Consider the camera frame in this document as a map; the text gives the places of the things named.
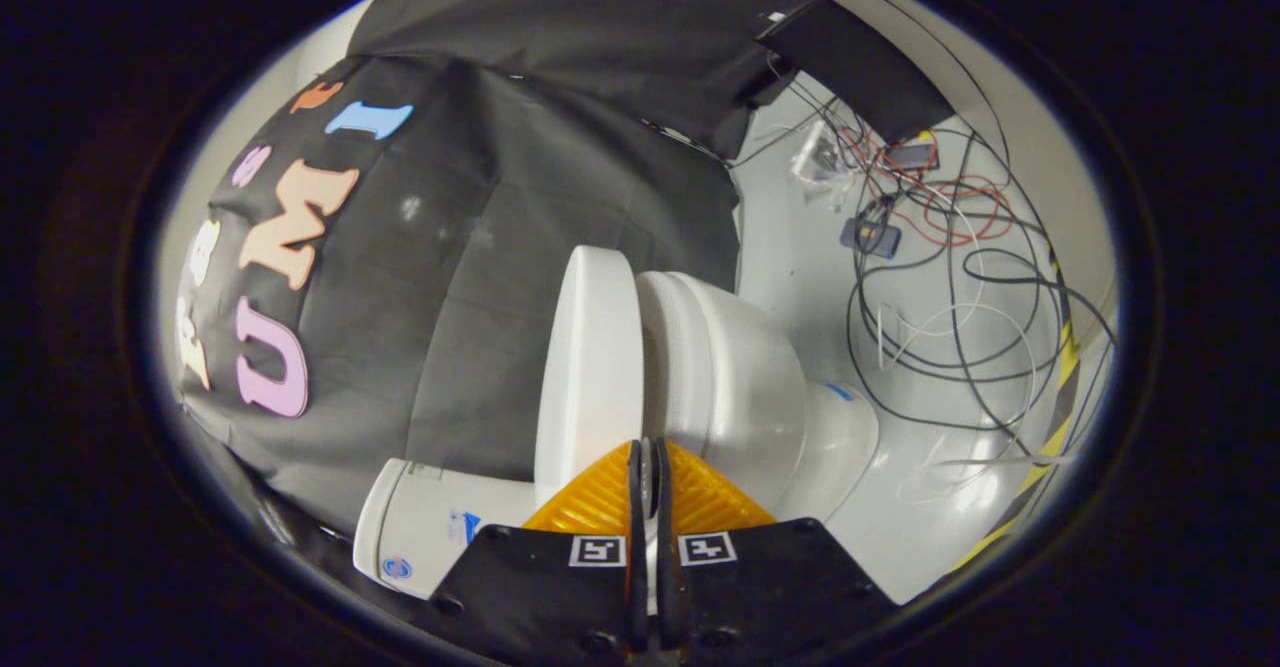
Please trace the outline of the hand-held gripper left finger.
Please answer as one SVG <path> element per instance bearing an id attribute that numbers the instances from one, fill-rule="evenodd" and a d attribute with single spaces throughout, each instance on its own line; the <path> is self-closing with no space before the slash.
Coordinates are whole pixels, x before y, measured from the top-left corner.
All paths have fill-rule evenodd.
<path id="1" fill-rule="evenodd" d="M 488 525 L 428 631 L 500 664 L 627 664 L 646 648 L 646 444 L 612 449 L 522 527 Z"/>

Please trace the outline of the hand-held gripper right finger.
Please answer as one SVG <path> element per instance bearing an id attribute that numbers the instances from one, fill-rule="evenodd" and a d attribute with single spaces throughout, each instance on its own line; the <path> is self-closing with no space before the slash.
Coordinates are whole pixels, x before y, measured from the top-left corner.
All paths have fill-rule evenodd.
<path id="1" fill-rule="evenodd" d="M 682 447 L 652 448 L 657 643 L 681 664 L 824 664 L 895 603 L 818 518 L 778 521 Z"/>

